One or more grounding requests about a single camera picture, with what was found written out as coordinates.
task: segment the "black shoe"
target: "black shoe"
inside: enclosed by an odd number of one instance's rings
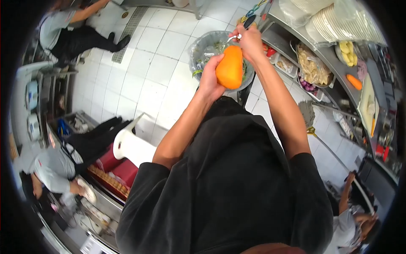
[[[114,36],[115,36],[116,34],[114,33],[114,32],[111,32],[109,35],[108,35],[108,38],[107,38],[107,40],[109,40],[109,41],[114,41]]]
[[[121,41],[119,41],[117,43],[117,51],[122,50],[125,46],[128,45],[128,43],[130,42],[131,37],[129,35],[126,35]]]

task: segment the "black shirt sleeve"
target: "black shirt sleeve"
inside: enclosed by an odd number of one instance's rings
[[[301,153],[289,161],[296,197],[292,246],[323,253],[333,236],[333,211],[327,191],[311,154]]]

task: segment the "mop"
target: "mop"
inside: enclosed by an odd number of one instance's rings
[[[317,136],[316,129],[313,127],[313,121],[314,121],[314,118],[315,118],[315,114],[314,114],[313,105],[311,103],[311,100],[301,101],[301,102],[299,102],[298,106],[299,106],[300,111],[302,112],[303,119],[304,119],[305,124],[306,124],[307,134],[312,135],[315,138],[317,138],[317,140],[320,141],[320,143],[322,143],[324,145],[324,147],[327,148],[327,150],[330,151],[330,153],[347,170],[347,172],[350,173],[351,171],[343,163],[343,161],[333,152],[333,150],[331,150],[329,148],[329,146],[326,143],[324,143],[324,141],[321,140],[321,138],[319,138],[319,136]],[[369,198],[365,194],[364,190],[362,189],[361,185],[358,183],[358,181],[356,179],[354,179],[354,183],[358,187],[360,192],[362,193],[362,196],[364,197],[365,201],[367,202],[367,205],[369,207],[369,210],[371,211],[371,214],[374,215],[374,213],[375,213],[374,208],[372,207],[372,204],[369,201]]]

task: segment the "hand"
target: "hand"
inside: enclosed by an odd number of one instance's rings
[[[214,102],[220,98],[226,91],[226,88],[217,83],[216,67],[223,59],[224,54],[212,56],[203,69],[200,79],[200,86],[197,94],[201,95],[205,100]]]
[[[251,64],[254,64],[254,61],[258,57],[264,57],[262,48],[261,33],[257,29],[257,25],[253,23],[248,30],[246,30],[242,23],[238,24],[236,29],[229,34],[229,37],[234,35],[241,34],[240,47],[242,49],[242,55],[247,59]]]

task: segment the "orange squash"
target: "orange squash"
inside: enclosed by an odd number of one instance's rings
[[[242,51],[236,45],[228,46],[224,50],[224,58],[217,65],[217,82],[228,88],[237,89],[242,82]]]

